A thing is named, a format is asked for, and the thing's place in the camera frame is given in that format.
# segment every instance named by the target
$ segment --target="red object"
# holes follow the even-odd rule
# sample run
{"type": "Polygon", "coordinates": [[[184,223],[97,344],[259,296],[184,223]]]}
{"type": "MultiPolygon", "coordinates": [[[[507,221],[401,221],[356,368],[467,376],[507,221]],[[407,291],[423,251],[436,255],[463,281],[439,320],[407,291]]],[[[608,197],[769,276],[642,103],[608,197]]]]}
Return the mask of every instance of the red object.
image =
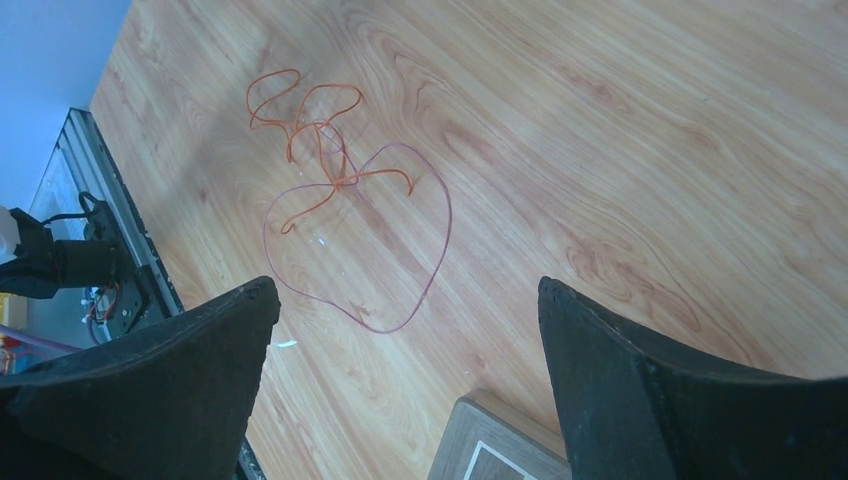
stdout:
{"type": "Polygon", "coordinates": [[[6,347],[7,349],[18,348],[21,345],[23,345],[23,343],[18,339],[15,339],[15,338],[12,338],[12,337],[4,337],[3,338],[3,346],[6,347]]]}

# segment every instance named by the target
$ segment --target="white wall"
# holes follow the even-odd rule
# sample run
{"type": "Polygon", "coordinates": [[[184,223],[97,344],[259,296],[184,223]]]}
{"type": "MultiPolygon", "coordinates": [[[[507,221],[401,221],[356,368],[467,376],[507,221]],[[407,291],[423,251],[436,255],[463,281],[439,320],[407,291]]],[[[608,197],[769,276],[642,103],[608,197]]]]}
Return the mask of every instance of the white wall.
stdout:
{"type": "Polygon", "coordinates": [[[130,0],[0,0],[0,205],[29,209],[68,108],[87,108],[130,0]]]}

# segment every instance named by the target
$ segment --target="small white debris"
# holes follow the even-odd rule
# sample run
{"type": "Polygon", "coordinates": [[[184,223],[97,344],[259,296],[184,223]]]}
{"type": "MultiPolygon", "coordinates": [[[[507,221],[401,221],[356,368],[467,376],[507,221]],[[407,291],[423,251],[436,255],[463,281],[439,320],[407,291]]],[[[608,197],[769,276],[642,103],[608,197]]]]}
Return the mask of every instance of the small white debris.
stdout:
{"type": "Polygon", "coordinates": [[[277,348],[289,348],[297,345],[297,340],[289,340],[288,342],[277,342],[274,344],[277,348]]]}

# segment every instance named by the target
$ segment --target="cable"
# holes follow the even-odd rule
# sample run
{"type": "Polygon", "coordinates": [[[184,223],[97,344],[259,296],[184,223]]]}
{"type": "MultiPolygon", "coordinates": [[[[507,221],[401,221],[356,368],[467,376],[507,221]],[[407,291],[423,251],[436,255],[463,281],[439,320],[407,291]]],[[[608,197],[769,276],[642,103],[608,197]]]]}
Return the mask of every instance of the cable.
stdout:
{"type": "Polygon", "coordinates": [[[300,106],[297,109],[297,114],[295,114],[294,121],[291,121],[291,122],[284,121],[284,120],[274,120],[274,119],[264,118],[264,117],[259,116],[259,110],[261,110],[263,107],[268,105],[271,101],[273,101],[273,100],[279,98],[280,96],[285,95],[286,93],[289,93],[292,90],[294,90],[300,84],[300,79],[301,79],[301,74],[297,69],[286,68],[286,69],[283,69],[283,70],[277,70],[276,72],[271,72],[271,73],[267,73],[265,75],[262,75],[259,78],[257,78],[256,80],[252,81],[250,83],[250,85],[248,85],[247,91],[245,92],[245,95],[244,95],[244,103],[245,103],[245,106],[247,107],[248,113],[250,113],[249,126],[252,130],[256,130],[256,129],[259,129],[259,128],[262,128],[262,127],[273,126],[273,127],[281,128],[285,132],[285,134],[286,134],[286,160],[289,163],[293,163],[294,160],[295,160],[294,154],[292,153],[293,146],[294,146],[294,139],[300,133],[302,133],[303,131],[305,131],[308,128],[311,128],[315,132],[315,138],[318,141],[318,160],[319,160],[319,163],[321,164],[321,169],[324,171],[324,174],[327,176],[327,180],[329,180],[331,182],[330,186],[333,187],[333,190],[330,192],[330,194],[327,195],[323,200],[319,201],[315,205],[313,205],[313,206],[311,206],[311,207],[309,207],[309,208],[307,208],[307,209],[305,209],[305,210],[303,210],[299,213],[292,215],[291,217],[289,217],[288,220],[283,222],[283,225],[280,227],[280,233],[285,235],[285,234],[291,232],[292,229],[294,229],[294,227],[295,227],[295,224],[294,224],[295,219],[300,218],[300,217],[302,217],[302,216],[304,216],[304,215],[306,215],[310,212],[313,212],[313,211],[319,209],[320,207],[322,207],[323,205],[328,203],[336,195],[336,193],[341,191],[342,187],[349,187],[349,186],[356,185],[358,183],[358,180],[360,178],[363,178],[363,177],[378,175],[378,174],[381,174],[381,173],[397,173],[397,174],[400,174],[406,180],[406,183],[407,183],[407,186],[408,186],[407,195],[412,195],[412,180],[409,178],[409,175],[407,175],[406,172],[404,172],[403,170],[400,170],[398,168],[383,168],[383,169],[374,170],[374,171],[370,171],[370,172],[359,172],[359,171],[356,171],[356,169],[354,168],[354,173],[352,175],[345,175],[345,171],[347,169],[347,164],[348,164],[348,162],[350,162],[350,158],[348,157],[347,151],[344,148],[344,143],[343,143],[344,140],[341,138],[341,134],[339,133],[339,131],[332,125],[332,121],[335,120],[336,118],[344,115],[345,113],[350,112],[351,110],[356,108],[360,103],[362,103],[362,99],[364,98],[364,95],[362,94],[362,90],[355,87],[354,85],[343,84],[343,83],[323,83],[323,84],[316,85],[316,86],[312,87],[311,89],[309,89],[309,91],[303,97],[303,100],[300,101],[300,106]],[[281,74],[284,74],[284,73],[294,73],[294,74],[297,75],[297,78],[295,79],[295,81],[290,86],[285,88],[283,91],[276,93],[276,94],[272,95],[271,97],[267,98],[265,101],[260,103],[259,106],[256,107],[255,109],[251,108],[251,106],[250,106],[250,92],[251,92],[251,90],[253,90],[253,88],[260,81],[262,81],[266,78],[273,77],[273,76],[276,76],[276,75],[281,75],[281,74]],[[356,101],[354,101],[351,105],[349,105],[349,106],[347,106],[347,107],[345,107],[341,110],[336,111],[335,113],[330,115],[326,120],[314,120],[314,121],[311,121],[311,122],[306,122],[306,123],[301,124],[300,123],[301,122],[301,115],[303,114],[303,110],[306,106],[306,101],[309,100],[309,97],[312,96],[312,94],[314,94],[315,92],[317,92],[319,90],[331,89],[331,88],[354,91],[356,93],[356,101]],[[323,134],[323,129],[327,128],[327,127],[332,128],[336,132],[336,134],[339,135],[339,139],[342,141],[342,145],[339,147],[339,150],[342,154],[342,164],[341,164],[341,167],[339,168],[339,175],[337,177],[334,177],[333,174],[330,173],[330,170],[327,168],[327,165],[324,161],[324,148],[323,148],[323,143],[322,143],[321,137],[322,137],[322,135],[326,135],[326,134],[323,134]]]}
{"type": "MultiPolygon", "coordinates": [[[[427,296],[427,292],[429,292],[430,287],[433,285],[433,282],[436,279],[436,274],[439,273],[439,269],[442,267],[442,262],[444,262],[444,260],[445,260],[445,255],[447,254],[447,251],[448,251],[448,244],[450,243],[451,232],[453,230],[453,204],[451,202],[450,191],[448,190],[448,186],[445,183],[444,179],[442,179],[442,177],[438,174],[438,172],[436,172],[436,169],[435,169],[435,167],[433,167],[433,164],[430,163],[430,161],[427,160],[427,158],[425,158],[424,155],[422,155],[421,152],[419,152],[415,148],[413,148],[409,145],[406,145],[404,143],[397,143],[397,142],[384,145],[382,148],[377,150],[377,152],[374,155],[372,155],[371,158],[368,159],[367,162],[365,162],[362,165],[362,170],[365,170],[366,168],[368,168],[368,165],[370,165],[371,162],[373,162],[377,158],[377,156],[379,156],[381,153],[383,153],[388,148],[404,148],[404,149],[407,149],[407,150],[411,151],[412,153],[414,153],[418,157],[418,159],[421,160],[421,162],[423,162],[427,166],[427,168],[430,170],[430,173],[432,173],[433,176],[436,178],[436,180],[439,182],[439,185],[442,187],[442,191],[445,194],[445,203],[447,204],[447,228],[446,228],[446,232],[445,232],[445,243],[444,243],[444,246],[442,247],[442,251],[439,255],[439,260],[438,260],[438,262],[436,262],[436,266],[433,268],[433,273],[430,275],[430,278],[427,280],[427,283],[424,286],[424,290],[421,292],[421,296],[419,296],[418,301],[415,302],[415,307],[413,307],[409,316],[407,316],[406,319],[404,319],[398,325],[396,325],[392,328],[386,329],[386,330],[380,330],[380,329],[374,328],[371,325],[368,325],[367,323],[362,321],[360,318],[358,318],[356,315],[354,315],[353,313],[351,313],[350,311],[348,311],[344,307],[338,305],[337,303],[335,303],[331,300],[325,300],[325,299],[317,297],[315,295],[311,295],[311,294],[309,294],[309,293],[307,293],[303,290],[298,290],[297,288],[293,287],[291,284],[289,284],[286,280],[283,279],[282,275],[280,275],[279,271],[277,270],[277,267],[274,266],[274,262],[271,260],[271,252],[268,249],[267,232],[268,232],[268,223],[270,221],[271,211],[274,209],[274,207],[277,205],[277,203],[279,203],[280,200],[282,200],[283,197],[285,197],[286,195],[288,195],[292,192],[298,191],[298,190],[309,189],[309,188],[314,188],[314,187],[333,187],[334,185],[329,184],[329,183],[313,183],[313,184],[308,184],[308,185],[299,185],[299,186],[292,187],[292,188],[280,193],[279,195],[277,195],[277,197],[274,199],[274,201],[271,202],[271,205],[268,206],[268,210],[265,212],[265,220],[263,221],[263,225],[262,225],[262,246],[265,249],[265,259],[267,260],[268,265],[271,267],[271,272],[274,274],[274,276],[277,278],[277,280],[279,280],[280,283],[283,284],[284,287],[288,288],[289,290],[291,290],[292,292],[294,292],[298,295],[301,295],[303,297],[315,300],[317,302],[321,302],[325,305],[329,305],[329,306],[335,308],[336,310],[340,311],[341,313],[345,314],[346,316],[348,316],[351,320],[353,320],[354,322],[356,322],[357,324],[359,324],[361,327],[365,328],[369,332],[376,333],[376,334],[383,334],[383,335],[395,333],[398,330],[402,329],[410,321],[412,321],[412,318],[415,316],[416,313],[418,313],[418,310],[421,308],[421,305],[424,303],[424,298],[427,296]]],[[[357,192],[360,193],[360,195],[362,195],[362,193],[359,191],[359,187],[354,187],[354,188],[357,190],[357,192]]]]}
{"type": "Polygon", "coordinates": [[[23,343],[29,345],[37,345],[39,347],[52,348],[54,350],[59,350],[67,353],[76,353],[80,352],[83,349],[79,347],[74,347],[72,345],[66,345],[60,342],[54,342],[53,340],[48,340],[46,338],[41,338],[37,335],[32,335],[26,332],[21,332],[20,330],[15,330],[14,328],[9,328],[6,325],[0,324],[0,333],[6,335],[7,337],[12,337],[15,340],[20,340],[23,343]]]}
{"type": "Polygon", "coordinates": [[[41,222],[41,224],[49,225],[57,220],[75,220],[91,218],[98,213],[99,209],[97,208],[97,202],[99,202],[99,200],[97,200],[94,195],[90,194],[89,192],[80,192],[79,196],[77,197],[77,200],[79,201],[80,208],[82,208],[83,213],[60,213],[58,215],[53,215],[47,220],[44,220],[43,222],[41,222]],[[94,203],[94,208],[89,207],[86,200],[94,203]]]}
{"type": "Polygon", "coordinates": [[[121,296],[121,284],[118,282],[112,282],[109,287],[106,287],[106,291],[108,291],[109,288],[113,286],[115,287],[115,298],[113,298],[112,301],[109,303],[109,306],[106,307],[106,313],[103,314],[104,322],[106,320],[109,320],[109,315],[112,314],[112,309],[115,308],[115,304],[118,303],[118,298],[121,296]]]}
{"type": "Polygon", "coordinates": [[[85,323],[88,325],[88,337],[91,338],[92,343],[95,345],[101,345],[100,340],[97,339],[97,335],[94,334],[94,319],[89,315],[85,323]]]}
{"type": "Polygon", "coordinates": [[[301,74],[296,69],[288,68],[288,69],[278,70],[276,72],[271,72],[271,73],[260,76],[259,78],[257,78],[256,80],[254,80],[253,82],[250,83],[250,85],[247,87],[247,91],[245,92],[245,106],[247,107],[247,111],[250,113],[250,123],[249,123],[250,129],[256,130],[256,129],[263,128],[263,127],[278,127],[280,129],[282,129],[283,132],[286,134],[286,160],[289,163],[292,163],[292,162],[295,161],[294,155],[292,153],[292,150],[293,150],[292,145],[293,145],[295,137],[297,137],[301,132],[303,132],[304,130],[309,129],[309,128],[311,128],[314,131],[315,138],[318,142],[318,148],[317,148],[317,150],[318,150],[318,160],[320,162],[321,169],[324,171],[324,174],[326,175],[327,180],[329,181],[329,183],[313,183],[313,184],[300,185],[300,186],[290,188],[290,189],[280,193],[279,195],[277,195],[277,197],[271,202],[271,204],[268,206],[268,211],[265,214],[265,220],[264,220],[264,223],[263,223],[263,226],[262,226],[262,243],[263,243],[263,246],[264,246],[264,249],[265,249],[265,258],[268,261],[268,265],[271,267],[271,271],[274,273],[274,276],[277,278],[277,280],[279,280],[286,288],[288,288],[292,292],[294,292],[298,295],[302,295],[304,297],[310,298],[312,300],[324,303],[324,304],[329,305],[331,307],[334,307],[335,309],[339,310],[340,312],[342,312],[345,315],[347,315],[348,317],[350,317],[351,320],[353,320],[354,322],[356,322],[357,324],[359,324],[360,326],[362,326],[363,328],[365,328],[366,330],[368,330],[372,333],[390,334],[390,333],[397,332],[398,330],[400,330],[401,328],[406,326],[412,320],[412,318],[415,316],[415,314],[418,312],[419,308],[421,307],[421,304],[424,302],[424,298],[427,296],[427,292],[429,291],[430,287],[433,285],[433,281],[436,278],[436,274],[438,273],[439,268],[441,268],[441,266],[442,266],[442,262],[445,259],[445,254],[447,253],[448,243],[450,243],[451,230],[452,230],[452,227],[453,227],[453,206],[452,206],[452,203],[451,203],[450,192],[448,191],[447,184],[442,179],[442,177],[439,176],[438,172],[436,172],[436,169],[433,167],[433,165],[418,150],[416,150],[414,147],[412,147],[410,145],[406,145],[406,144],[403,144],[403,143],[394,142],[394,143],[389,143],[389,144],[383,146],[374,155],[372,155],[371,158],[368,159],[368,161],[366,161],[362,165],[361,170],[358,170],[356,168],[356,165],[354,165],[353,161],[351,161],[350,157],[347,154],[345,141],[344,141],[344,138],[342,137],[341,132],[335,126],[333,126],[333,124],[332,124],[332,121],[335,118],[353,110],[354,108],[356,108],[362,102],[362,99],[363,99],[362,91],[360,89],[356,88],[353,85],[348,85],[348,84],[321,84],[321,85],[317,85],[315,87],[312,87],[307,92],[306,96],[304,96],[303,100],[301,100],[300,106],[298,107],[297,114],[295,115],[294,121],[284,121],[284,120],[270,119],[270,118],[264,118],[264,117],[259,116],[259,111],[263,107],[265,107],[266,105],[271,103],[273,100],[275,100],[275,99],[285,95],[286,93],[289,93],[292,90],[294,90],[300,84],[300,79],[301,79],[301,74]],[[260,81],[262,81],[266,78],[269,78],[269,77],[273,77],[275,75],[281,75],[281,74],[285,74],[285,73],[295,74],[296,78],[295,78],[294,82],[289,87],[285,88],[283,91],[276,93],[275,95],[272,95],[271,97],[264,100],[255,109],[252,108],[250,106],[250,92],[251,92],[251,90],[260,81]],[[353,104],[351,104],[350,106],[348,106],[348,107],[346,107],[342,110],[339,110],[336,113],[330,115],[326,120],[314,120],[312,122],[306,122],[306,123],[301,124],[300,123],[301,122],[301,115],[303,114],[303,110],[304,110],[304,106],[306,104],[306,101],[316,91],[318,91],[320,89],[327,89],[327,88],[340,88],[340,89],[353,90],[357,94],[356,101],[353,102],[353,104]],[[336,143],[335,141],[333,141],[333,139],[330,138],[324,132],[325,128],[330,128],[335,132],[336,137],[339,139],[339,143],[336,143]],[[334,152],[324,152],[323,142],[322,142],[322,139],[321,139],[322,136],[327,137],[330,140],[331,143],[334,143],[335,146],[338,147],[338,150],[336,150],[334,152]],[[374,327],[368,325],[363,320],[361,320],[360,318],[357,318],[357,316],[355,316],[354,314],[345,310],[343,307],[339,306],[338,304],[336,304],[336,303],[334,303],[330,300],[325,300],[325,299],[319,298],[317,296],[310,295],[310,294],[308,294],[308,293],[306,293],[302,290],[298,290],[298,289],[294,288],[293,286],[289,285],[289,283],[286,282],[282,278],[282,276],[277,272],[277,269],[275,268],[274,263],[271,260],[271,255],[270,255],[270,252],[268,251],[267,231],[268,231],[269,216],[270,216],[271,210],[274,208],[274,206],[287,194],[298,191],[298,190],[302,190],[302,189],[308,189],[308,188],[313,188],[313,187],[332,188],[330,193],[326,197],[324,197],[321,201],[319,201],[315,205],[313,205],[313,206],[311,206],[311,207],[309,207],[309,208],[307,208],[307,209],[305,209],[305,210],[303,210],[299,213],[292,215],[285,222],[283,222],[283,225],[280,227],[280,233],[281,234],[287,234],[287,233],[291,232],[292,229],[295,226],[294,220],[296,220],[297,218],[300,218],[300,217],[302,217],[302,216],[304,216],[304,215],[306,215],[306,214],[308,214],[312,211],[315,211],[318,208],[320,208],[321,206],[327,204],[330,201],[330,199],[332,199],[333,196],[341,190],[342,187],[353,187],[357,191],[359,196],[361,198],[364,198],[362,192],[359,190],[359,180],[363,177],[366,177],[366,176],[377,175],[377,174],[380,174],[380,173],[396,173],[396,174],[402,175],[404,177],[404,179],[406,180],[406,183],[407,183],[407,187],[408,187],[407,195],[412,195],[412,188],[413,188],[412,180],[409,178],[409,175],[407,175],[406,172],[404,172],[403,170],[400,170],[400,169],[397,169],[397,168],[384,168],[384,169],[379,169],[379,170],[367,171],[368,165],[370,165],[371,162],[374,161],[374,159],[377,158],[377,156],[379,156],[383,151],[385,151],[387,148],[390,148],[390,147],[400,147],[400,148],[405,148],[405,149],[412,151],[427,166],[427,168],[430,170],[430,172],[433,174],[433,176],[439,182],[439,185],[442,187],[442,190],[445,194],[445,201],[446,201],[446,204],[447,204],[447,231],[445,233],[445,243],[444,243],[444,247],[442,248],[441,255],[439,256],[439,260],[436,263],[436,266],[433,269],[433,273],[430,275],[430,278],[428,279],[428,281],[427,281],[427,283],[426,283],[426,285],[425,285],[425,287],[424,287],[424,289],[421,293],[421,296],[418,298],[418,301],[415,303],[415,306],[413,307],[412,312],[409,314],[408,317],[406,317],[405,320],[403,320],[397,326],[392,327],[392,328],[387,329],[387,330],[379,330],[377,328],[374,328],[374,327]],[[342,159],[341,159],[341,166],[339,168],[338,176],[334,176],[333,174],[331,174],[330,170],[327,168],[327,165],[324,162],[325,153],[329,153],[329,154],[341,153],[342,159]],[[351,169],[353,170],[353,174],[350,174],[350,175],[345,174],[345,170],[346,170],[348,164],[350,164],[351,169]]]}

